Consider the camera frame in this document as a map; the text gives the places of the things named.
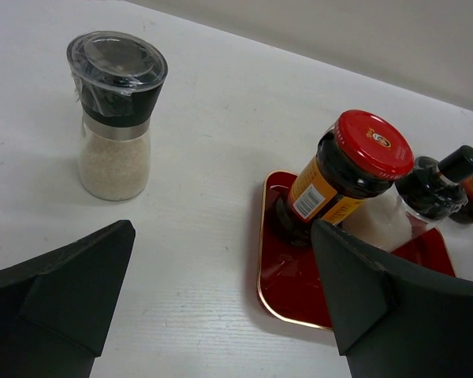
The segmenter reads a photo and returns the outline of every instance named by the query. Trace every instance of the gold tray rim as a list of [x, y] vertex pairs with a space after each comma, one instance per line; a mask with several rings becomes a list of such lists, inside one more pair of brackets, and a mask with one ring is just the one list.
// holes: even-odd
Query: gold tray rim
[[280, 319], [281, 321], [285, 321], [286, 323], [302, 325], [304, 327], [316, 328], [316, 329], [321, 329], [323, 331], [332, 332], [333, 329], [330, 328], [330, 327], [324, 327], [322, 325], [308, 323], [306, 321], [297, 321], [297, 320], [291, 319], [289, 317], [284, 317], [281, 314], [277, 313], [270, 306], [270, 304], [266, 301], [266, 299], [264, 298], [263, 291], [261, 289], [261, 260], [262, 260], [262, 255], [263, 255], [263, 228], [264, 228], [264, 220], [265, 220], [266, 185], [268, 184], [268, 179], [275, 173], [289, 173], [289, 174], [297, 176], [297, 174], [294, 173], [294, 172], [284, 171], [284, 170], [279, 169], [279, 170], [275, 170], [275, 171], [272, 171], [272, 172], [268, 173], [268, 175], [266, 175], [264, 183], [263, 183], [263, 198], [262, 198], [262, 201], [261, 201], [261, 230], [259, 232], [259, 255], [258, 255], [258, 275], [257, 275], [257, 288], [258, 288], [259, 300], [266, 307], [268, 312], [273, 317], [276, 317], [277, 319]]

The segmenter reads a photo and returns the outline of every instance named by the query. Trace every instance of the glass jar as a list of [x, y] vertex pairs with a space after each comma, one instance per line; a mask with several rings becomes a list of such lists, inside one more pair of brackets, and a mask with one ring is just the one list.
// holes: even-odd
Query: glass jar
[[67, 58], [83, 108], [82, 184], [110, 201], [135, 197], [149, 177], [149, 124], [166, 60], [151, 44], [116, 31], [75, 38]]
[[133, 198], [146, 187], [150, 165], [149, 120], [133, 128], [112, 128], [84, 113], [78, 166], [87, 191], [108, 201]]
[[439, 222], [408, 206], [393, 185], [386, 193], [362, 204], [344, 219], [341, 227], [365, 243], [392, 252]]
[[275, 202], [275, 228], [293, 245], [308, 246], [315, 218], [340, 223], [412, 167], [412, 150], [391, 124], [362, 110], [344, 112], [288, 194]]

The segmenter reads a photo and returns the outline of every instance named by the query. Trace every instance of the white salt shaker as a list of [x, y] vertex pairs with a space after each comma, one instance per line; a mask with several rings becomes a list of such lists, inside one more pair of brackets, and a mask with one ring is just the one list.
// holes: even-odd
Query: white salt shaker
[[133, 198], [149, 177], [149, 124], [166, 60], [151, 44], [116, 31], [75, 38], [67, 58], [83, 107], [82, 184], [102, 199]]

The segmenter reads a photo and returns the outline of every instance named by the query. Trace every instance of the sauce jar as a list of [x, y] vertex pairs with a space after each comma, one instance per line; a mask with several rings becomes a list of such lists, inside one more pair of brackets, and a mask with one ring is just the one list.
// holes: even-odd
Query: sauce jar
[[275, 202], [275, 228], [291, 244], [308, 246], [315, 218], [340, 223], [413, 164], [412, 149], [391, 124], [362, 110], [346, 111], [321, 138], [288, 194]]
[[150, 43], [117, 31], [80, 35], [66, 53], [83, 108], [82, 184], [110, 201], [135, 197], [149, 177], [149, 123], [166, 60]]

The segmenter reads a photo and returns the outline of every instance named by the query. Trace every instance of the white wall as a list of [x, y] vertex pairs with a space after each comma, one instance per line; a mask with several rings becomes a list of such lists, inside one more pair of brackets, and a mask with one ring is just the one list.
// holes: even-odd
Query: white wall
[[132, 1], [473, 109], [473, 0]]

